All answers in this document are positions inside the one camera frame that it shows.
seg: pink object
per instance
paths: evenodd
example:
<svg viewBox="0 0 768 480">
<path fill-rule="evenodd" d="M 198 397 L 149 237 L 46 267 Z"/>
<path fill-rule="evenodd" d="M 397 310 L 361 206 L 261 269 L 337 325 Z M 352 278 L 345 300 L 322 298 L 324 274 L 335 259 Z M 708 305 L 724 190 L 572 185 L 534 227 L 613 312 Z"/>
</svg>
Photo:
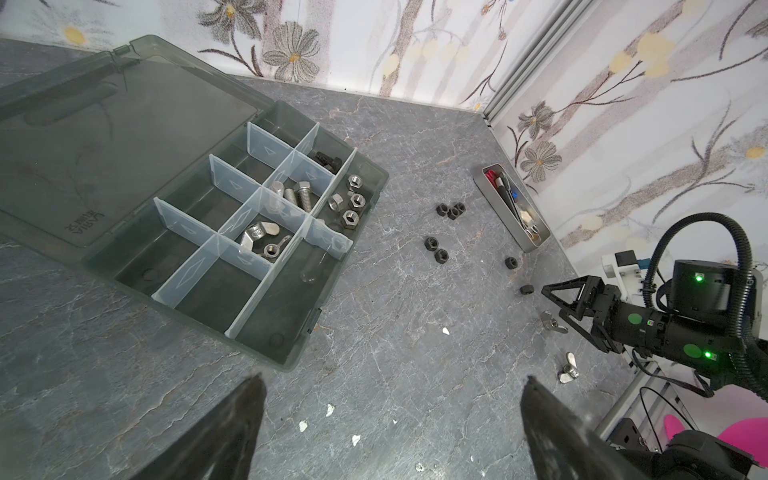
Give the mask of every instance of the pink object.
<svg viewBox="0 0 768 480">
<path fill-rule="evenodd" d="M 664 417 L 664 428 L 668 439 L 685 430 L 683 423 L 674 415 Z M 736 422 L 717 438 L 751 454 L 761 466 L 768 466 L 768 418 Z"/>
</svg>

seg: black corrugated tube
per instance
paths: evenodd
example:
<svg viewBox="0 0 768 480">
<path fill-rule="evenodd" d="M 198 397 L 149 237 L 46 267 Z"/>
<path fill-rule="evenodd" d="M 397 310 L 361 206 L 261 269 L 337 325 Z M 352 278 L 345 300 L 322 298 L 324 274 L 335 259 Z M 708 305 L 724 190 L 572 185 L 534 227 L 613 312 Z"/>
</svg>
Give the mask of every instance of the black corrugated tube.
<svg viewBox="0 0 768 480">
<path fill-rule="evenodd" d="M 745 333 L 741 328 L 741 320 L 744 316 L 744 309 L 746 308 L 746 296 L 749 292 L 748 282 L 752 273 L 752 249 L 750 248 L 750 241 L 746 238 L 744 229 L 731 217 L 716 213 L 693 214 L 680 220 L 664 233 L 659 240 L 658 245 L 656 245 L 654 255 L 650 258 L 650 265 L 645 274 L 645 280 L 643 280 L 642 290 L 645 306 L 654 308 L 651 297 L 654 292 L 654 276 L 656 274 L 656 269 L 659 267 L 661 255 L 667 249 L 667 245 L 670 240 L 672 240 L 672 237 L 677 235 L 680 230 L 688 225 L 704 221 L 717 222 L 726 227 L 733 238 L 733 242 L 736 244 L 738 268 L 736 274 L 733 276 L 733 285 L 731 286 L 730 297 L 728 299 L 728 327 L 726 334 L 742 339 L 746 345 L 746 350 L 750 355 L 764 356 L 765 353 L 757 347 L 755 339 L 752 337 L 751 333 Z M 750 370 L 746 363 L 746 355 L 744 354 L 744 351 L 731 353 L 730 361 L 733 364 L 736 377 L 750 390 L 760 396 L 760 398 L 768 402 L 768 389 Z"/>
</svg>

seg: transparent box lid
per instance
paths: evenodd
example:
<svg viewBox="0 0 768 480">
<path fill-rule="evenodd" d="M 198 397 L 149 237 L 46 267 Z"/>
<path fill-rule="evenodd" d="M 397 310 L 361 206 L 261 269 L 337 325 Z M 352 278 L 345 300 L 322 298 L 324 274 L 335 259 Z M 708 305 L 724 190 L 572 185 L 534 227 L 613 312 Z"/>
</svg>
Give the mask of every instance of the transparent box lid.
<svg viewBox="0 0 768 480">
<path fill-rule="evenodd" d="M 154 36 L 0 89 L 0 230 L 79 263 L 272 103 Z"/>
</svg>

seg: table surface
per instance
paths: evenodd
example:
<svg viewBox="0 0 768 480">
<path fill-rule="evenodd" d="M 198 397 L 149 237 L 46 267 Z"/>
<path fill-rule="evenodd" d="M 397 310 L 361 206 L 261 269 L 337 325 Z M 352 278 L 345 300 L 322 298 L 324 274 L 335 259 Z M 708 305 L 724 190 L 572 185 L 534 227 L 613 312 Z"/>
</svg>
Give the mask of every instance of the table surface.
<svg viewBox="0 0 768 480">
<path fill-rule="evenodd" d="M 84 55 L 9 40 L 0 51 L 0 85 Z M 554 239 L 523 254 L 473 183 L 471 167 L 506 162 L 479 115 L 242 80 L 390 174 L 299 365 L 277 372 L 0 237 L 1 477 L 128 478 L 255 372 L 268 395 L 251 478 L 534 478 L 518 407 L 528 375 L 598 423 L 631 372 L 544 330 L 538 315 L 554 306 L 519 293 L 574 271 Z M 435 214 L 457 201 L 456 221 Z M 581 377 L 559 385 L 566 352 Z"/>
</svg>

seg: floral wallpaper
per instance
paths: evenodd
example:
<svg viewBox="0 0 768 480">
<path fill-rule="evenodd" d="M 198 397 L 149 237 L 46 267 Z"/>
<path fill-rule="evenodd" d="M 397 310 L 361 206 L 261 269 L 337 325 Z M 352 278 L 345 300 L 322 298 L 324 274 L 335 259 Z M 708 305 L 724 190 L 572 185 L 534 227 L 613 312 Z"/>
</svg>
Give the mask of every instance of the floral wallpaper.
<svg viewBox="0 0 768 480">
<path fill-rule="evenodd" d="M 741 223 L 768 270 L 768 0 L 602 2 L 493 123 L 580 274 L 607 253 L 649 257 L 702 211 Z M 701 224 L 662 274 L 681 258 L 736 251 Z"/>
<path fill-rule="evenodd" d="M 0 36 L 159 35 L 231 74 L 480 111 L 565 0 L 0 0 Z"/>
</svg>

